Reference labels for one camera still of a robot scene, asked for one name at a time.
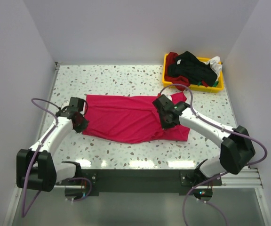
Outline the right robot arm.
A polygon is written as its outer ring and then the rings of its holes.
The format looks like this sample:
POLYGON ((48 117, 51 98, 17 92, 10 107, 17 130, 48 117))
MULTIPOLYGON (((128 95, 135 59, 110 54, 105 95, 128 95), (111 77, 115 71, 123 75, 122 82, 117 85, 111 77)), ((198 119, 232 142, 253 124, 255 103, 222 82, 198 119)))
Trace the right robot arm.
POLYGON ((237 175, 254 157, 255 149, 246 128, 225 126, 208 117, 200 116, 190 104, 174 104, 160 95, 153 103, 163 129, 176 126, 190 128, 212 141, 220 149, 218 156, 202 161, 186 178, 192 186, 205 185, 212 177, 228 172, 237 175))

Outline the pink t-shirt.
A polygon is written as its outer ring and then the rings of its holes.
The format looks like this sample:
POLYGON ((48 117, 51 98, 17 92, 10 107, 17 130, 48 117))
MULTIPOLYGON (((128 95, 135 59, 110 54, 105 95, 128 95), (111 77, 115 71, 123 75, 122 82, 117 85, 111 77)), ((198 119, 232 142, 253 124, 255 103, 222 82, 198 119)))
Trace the pink t-shirt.
POLYGON ((87 95, 89 121, 83 135, 138 144, 153 140, 187 141, 190 129, 175 126, 163 129, 152 104, 154 96, 87 95))

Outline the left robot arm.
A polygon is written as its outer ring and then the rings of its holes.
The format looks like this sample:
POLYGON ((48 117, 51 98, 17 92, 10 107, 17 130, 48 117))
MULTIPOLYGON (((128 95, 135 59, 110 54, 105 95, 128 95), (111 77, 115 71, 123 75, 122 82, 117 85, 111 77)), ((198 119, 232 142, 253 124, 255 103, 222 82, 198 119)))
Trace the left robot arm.
POLYGON ((50 192, 63 180, 72 185, 82 181, 80 164, 64 161, 56 167, 53 156, 69 133, 81 133, 88 127, 87 110, 86 100, 72 97, 63 107, 58 107, 56 113, 47 111, 54 118, 50 127, 35 144, 16 155, 16 185, 19 188, 50 192))

